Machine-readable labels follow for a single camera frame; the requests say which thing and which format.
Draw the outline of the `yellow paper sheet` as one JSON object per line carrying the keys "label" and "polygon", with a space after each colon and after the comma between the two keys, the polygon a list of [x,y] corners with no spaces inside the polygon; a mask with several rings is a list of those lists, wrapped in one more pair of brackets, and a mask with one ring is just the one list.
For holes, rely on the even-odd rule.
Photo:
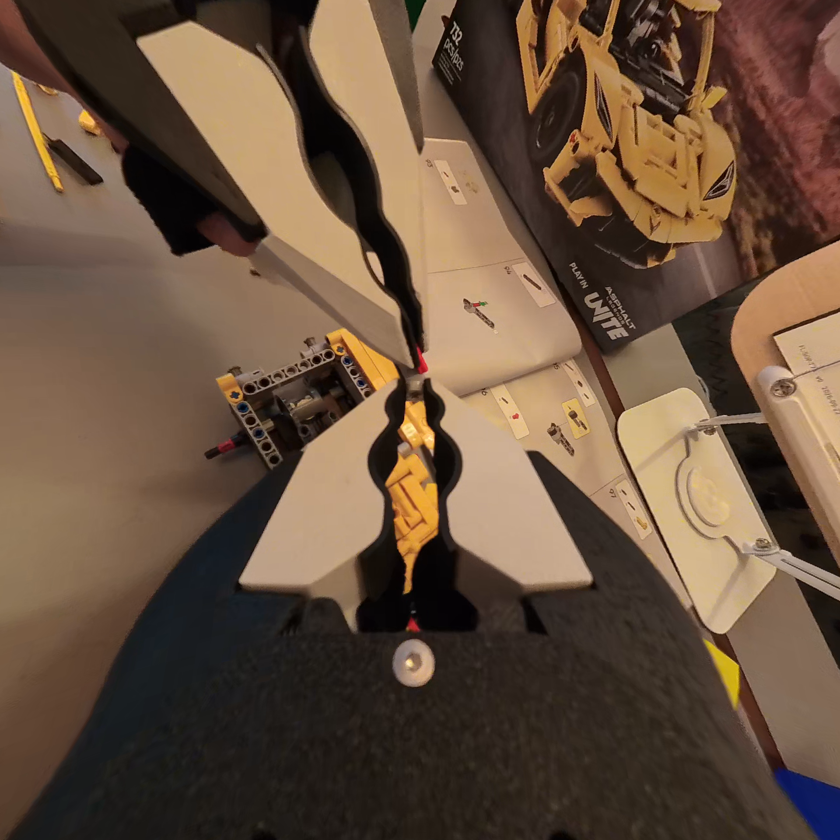
{"label": "yellow paper sheet", "polygon": [[726,690],[731,706],[739,708],[741,694],[741,669],[738,663],[710,640],[704,639],[709,656]]}

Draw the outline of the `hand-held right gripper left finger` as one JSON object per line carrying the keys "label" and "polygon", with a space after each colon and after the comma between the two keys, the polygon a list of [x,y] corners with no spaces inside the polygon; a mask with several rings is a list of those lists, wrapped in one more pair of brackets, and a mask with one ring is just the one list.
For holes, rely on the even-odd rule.
{"label": "hand-held right gripper left finger", "polygon": [[403,378],[365,399],[302,451],[266,528],[238,579],[247,592],[335,601],[352,631],[374,585],[362,552],[392,525],[382,481],[371,474],[376,440],[388,429],[389,403],[402,420]]}

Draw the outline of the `toy car box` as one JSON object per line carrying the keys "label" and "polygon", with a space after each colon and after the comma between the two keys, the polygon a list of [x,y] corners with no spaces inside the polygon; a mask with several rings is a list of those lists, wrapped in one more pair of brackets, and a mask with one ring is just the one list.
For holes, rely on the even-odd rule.
{"label": "toy car box", "polygon": [[838,1],[461,1],[433,68],[611,352],[838,240]]}

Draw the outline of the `pile of yellow black pieces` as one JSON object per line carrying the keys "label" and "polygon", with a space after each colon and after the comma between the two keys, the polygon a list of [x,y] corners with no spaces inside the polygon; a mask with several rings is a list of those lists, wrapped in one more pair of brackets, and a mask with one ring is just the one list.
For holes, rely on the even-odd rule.
{"label": "pile of yellow black pieces", "polygon": [[34,144],[38,160],[45,172],[48,182],[57,194],[65,191],[56,168],[56,158],[84,185],[99,186],[103,183],[102,176],[84,161],[69,145],[59,139],[50,138],[38,121],[33,102],[29,96],[26,82],[15,70],[10,71],[18,106],[22,113],[29,136]]}

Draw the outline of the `person's left hand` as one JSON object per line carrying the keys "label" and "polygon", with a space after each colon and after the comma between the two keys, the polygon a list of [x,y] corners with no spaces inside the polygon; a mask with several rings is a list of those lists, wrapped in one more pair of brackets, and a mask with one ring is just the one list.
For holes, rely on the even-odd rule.
{"label": "person's left hand", "polygon": [[[2,2],[1,58],[3,65],[21,76],[87,104],[37,45],[13,2]],[[124,181],[174,255],[184,256],[212,246],[239,257],[255,252],[259,241],[248,241],[238,233],[213,202],[132,146],[95,112],[91,116],[121,155]]]}

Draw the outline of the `grey desk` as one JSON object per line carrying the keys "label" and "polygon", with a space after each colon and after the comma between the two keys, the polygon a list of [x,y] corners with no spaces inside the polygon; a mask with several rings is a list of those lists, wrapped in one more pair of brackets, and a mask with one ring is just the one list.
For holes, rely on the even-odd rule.
{"label": "grey desk", "polygon": [[2,838],[812,838],[655,567],[574,499],[618,589],[404,639],[238,576],[281,480],[202,455],[214,372],[327,320],[168,254],[108,142],[46,183],[2,70]]}

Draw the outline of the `printed instruction sheet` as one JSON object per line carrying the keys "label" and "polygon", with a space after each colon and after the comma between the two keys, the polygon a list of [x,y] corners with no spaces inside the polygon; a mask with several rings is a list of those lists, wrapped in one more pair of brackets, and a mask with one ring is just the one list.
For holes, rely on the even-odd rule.
{"label": "printed instruction sheet", "polygon": [[825,417],[839,416],[839,310],[773,335],[787,369]]}

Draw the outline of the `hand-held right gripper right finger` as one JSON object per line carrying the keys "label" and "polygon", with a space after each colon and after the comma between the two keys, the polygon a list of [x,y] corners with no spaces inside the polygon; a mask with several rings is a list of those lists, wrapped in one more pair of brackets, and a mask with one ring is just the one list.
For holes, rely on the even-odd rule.
{"label": "hand-held right gripper right finger", "polygon": [[495,602],[587,590],[594,576],[534,461],[508,431],[428,378],[437,536],[423,547],[423,619],[475,621]]}

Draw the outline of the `grey instruction booklet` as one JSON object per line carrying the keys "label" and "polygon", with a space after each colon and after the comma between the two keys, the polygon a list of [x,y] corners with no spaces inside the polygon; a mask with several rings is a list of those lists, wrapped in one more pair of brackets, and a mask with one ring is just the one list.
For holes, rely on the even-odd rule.
{"label": "grey instruction booklet", "polygon": [[637,544],[652,548],[653,524],[546,269],[510,230],[466,142],[428,139],[424,152],[423,355],[435,383],[540,452]]}

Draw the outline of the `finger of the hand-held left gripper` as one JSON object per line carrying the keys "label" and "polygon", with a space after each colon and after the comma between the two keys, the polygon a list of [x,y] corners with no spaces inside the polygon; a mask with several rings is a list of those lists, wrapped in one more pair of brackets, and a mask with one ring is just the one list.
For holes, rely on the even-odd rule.
{"label": "finger of the hand-held left gripper", "polygon": [[321,1],[307,36],[309,66],[340,121],[331,153],[348,183],[364,265],[397,306],[406,354],[422,354],[424,133],[408,13],[403,2]]}
{"label": "finger of the hand-held left gripper", "polygon": [[268,49],[239,46],[187,21],[137,45],[266,227],[251,263],[409,370],[397,306],[364,265],[348,183],[331,153],[340,121],[307,59],[308,27],[283,70]]}

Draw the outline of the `yellow toy car model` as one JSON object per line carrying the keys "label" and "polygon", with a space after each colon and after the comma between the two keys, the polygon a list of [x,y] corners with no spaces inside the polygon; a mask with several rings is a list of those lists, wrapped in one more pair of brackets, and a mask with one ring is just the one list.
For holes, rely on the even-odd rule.
{"label": "yellow toy car model", "polygon": [[[235,366],[217,378],[238,429],[208,449],[205,459],[245,448],[255,452],[264,467],[274,469],[397,376],[393,362],[346,329],[304,343],[307,348],[299,360],[268,371],[243,372]],[[435,437],[420,398],[406,400],[399,436],[386,487],[408,593],[418,554],[438,534]]]}

